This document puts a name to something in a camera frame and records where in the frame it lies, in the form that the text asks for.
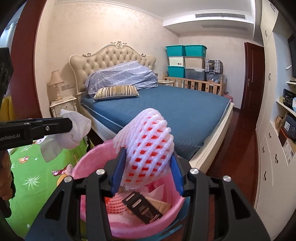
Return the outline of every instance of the pillow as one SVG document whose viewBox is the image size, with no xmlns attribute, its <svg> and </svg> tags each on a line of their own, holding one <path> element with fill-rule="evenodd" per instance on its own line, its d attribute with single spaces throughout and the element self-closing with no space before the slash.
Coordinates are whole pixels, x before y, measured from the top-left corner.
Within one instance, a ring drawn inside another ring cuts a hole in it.
<svg viewBox="0 0 296 241">
<path fill-rule="evenodd" d="M 94 100 L 120 99 L 139 96 L 137 89 L 132 85 L 116 85 L 100 88 L 94 96 Z"/>
</svg>

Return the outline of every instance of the lampshade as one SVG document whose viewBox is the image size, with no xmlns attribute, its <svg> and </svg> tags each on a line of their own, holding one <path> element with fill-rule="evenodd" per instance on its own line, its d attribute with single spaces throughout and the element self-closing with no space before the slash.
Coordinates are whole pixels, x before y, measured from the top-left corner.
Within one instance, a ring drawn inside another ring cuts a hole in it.
<svg viewBox="0 0 296 241">
<path fill-rule="evenodd" d="M 53 71 L 50 82 L 48 83 L 48 87 L 51 87 L 53 85 L 57 86 L 58 84 L 62 84 L 62 83 L 64 83 L 64 81 L 61 79 L 59 75 L 59 71 L 58 70 Z"/>
</svg>

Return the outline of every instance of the tufted headboard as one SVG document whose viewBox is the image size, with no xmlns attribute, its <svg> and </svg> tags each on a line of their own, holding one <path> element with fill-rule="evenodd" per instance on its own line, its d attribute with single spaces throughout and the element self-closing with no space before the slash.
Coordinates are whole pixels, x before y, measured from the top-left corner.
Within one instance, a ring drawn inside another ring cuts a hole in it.
<svg viewBox="0 0 296 241">
<path fill-rule="evenodd" d="M 69 63 L 75 74 L 77 94 L 85 91 L 86 78 L 96 70 L 129 61 L 137 61 L 152 69 L 156 58 L 153 55 L 140 55 L 131 46 L 121 41 L 107 44 L 93 54 L 72 55 Z"/>
</svg>

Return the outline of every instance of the television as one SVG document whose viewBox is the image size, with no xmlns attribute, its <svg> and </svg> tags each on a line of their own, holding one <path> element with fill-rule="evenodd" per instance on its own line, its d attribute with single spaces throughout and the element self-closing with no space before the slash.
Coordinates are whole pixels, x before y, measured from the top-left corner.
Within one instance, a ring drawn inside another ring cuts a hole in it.
<svg viewBox="0 0 296 241">
<path fill-rule="evenodd" d="M 292 76 L 296 78 L 296 38 L 294 34 L 288 39 L 288 43 L 292 60 Z"/>
</svg>

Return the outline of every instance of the wall socket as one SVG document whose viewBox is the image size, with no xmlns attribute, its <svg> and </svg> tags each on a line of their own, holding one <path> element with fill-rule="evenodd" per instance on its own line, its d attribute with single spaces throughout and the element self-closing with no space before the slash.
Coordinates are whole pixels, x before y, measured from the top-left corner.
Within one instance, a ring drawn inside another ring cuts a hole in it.
<svg viewBox="0 0 296 241">
<path fill-rule="evenodd" d="M 74 83 L 70 83 L 70 84 L 67 84 L 67 85 L 62 85 L 62 91 L 72 89 L 74 87 L 75 87 Z"/>
</svg>

